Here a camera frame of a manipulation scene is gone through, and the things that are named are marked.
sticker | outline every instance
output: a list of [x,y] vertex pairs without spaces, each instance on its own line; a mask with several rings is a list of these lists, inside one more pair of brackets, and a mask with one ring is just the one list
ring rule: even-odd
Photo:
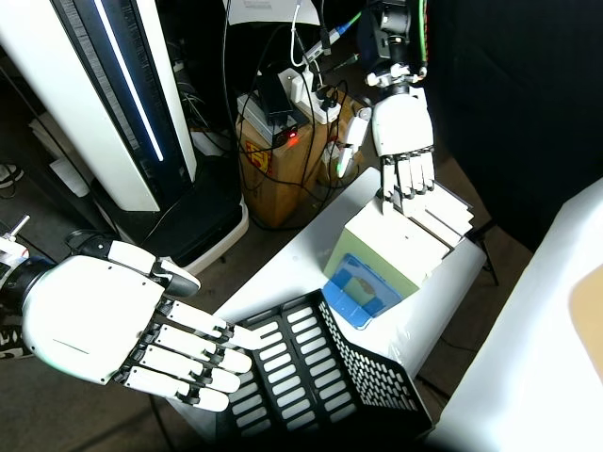
[[252,164],[259,168],[262,172],[266,173],[268,176],[271,176],[272,153],[269,151],[259,152],[260,148],[249,141],[245,142],[245,148],[247,149],[247,155],[249,156]]

white robotic hand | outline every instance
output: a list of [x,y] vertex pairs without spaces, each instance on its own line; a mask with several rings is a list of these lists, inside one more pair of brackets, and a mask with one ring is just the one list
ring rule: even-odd
[[0,278],[5,299],[22,294],[31,351],[80,379],[223,411],[252,366],[226,346],[255,349],[259,337],[171,299],[200,283],[169,261],[102,237],[82,252],[55,267],[24,259]]
[[423,89],[391,95],[373,110],[375,148],[381,158],[383,213],[420,209],[420,196],[434,189],[433,130]]

robotic hand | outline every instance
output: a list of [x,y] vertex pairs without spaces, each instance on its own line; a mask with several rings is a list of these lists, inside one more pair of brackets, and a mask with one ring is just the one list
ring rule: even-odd
[[[372,112],[363,108],[350,122],[337,169],[345,173],[372,122],[382,165],[384,214],[397,207],[411,217],[424,208],[424,200],[417,195],[434,189],[432,120],[423,89],[412,86],[427,75],[424,15],[422,0],[369,1],[359,23],[358,47],[368,72],[367,84],[380,88],[383,99]],[[418,17],[415,42],[421,44],[420,61],[415,65],[410,63],[414,58],[412,17]],[[418,73],[411,73],[413,66],[419,68]]]
[[27,347],[54,368],[98,384],[114,380],[220,412],[259,337],[171,297],[200,283],[133,245],[97,236],[55,266],[15,243],[28,218],[0,237],[0,303],[23,316]]

white cable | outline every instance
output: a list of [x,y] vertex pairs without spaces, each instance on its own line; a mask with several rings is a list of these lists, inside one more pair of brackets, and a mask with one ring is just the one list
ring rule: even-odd
[[318,80],[320,81],[320,85],[323,86],[324,83],[322,83],[322,75],[320,74],[320,66],[318,65],[318,61],[314,60],[312,61],[316,66],[317,66],[317,75],[318,75]]
[[298,21],[298,13],[300,12],[301,5],[302,2],[298,0],[298,4],[295,6],[295,13],[293,14],[293,21],[291,22],[291,64],[296,68],[300,68],[305,64],[303,59],[301,60],[301,63],[296,62],[293,54],[295,49],[295,23]]

black cloth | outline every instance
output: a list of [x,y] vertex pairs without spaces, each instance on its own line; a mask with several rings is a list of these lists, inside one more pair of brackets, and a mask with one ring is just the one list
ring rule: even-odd
[[497,224],[535,250],[603,176],[603,3],[434,0],[437,133]]

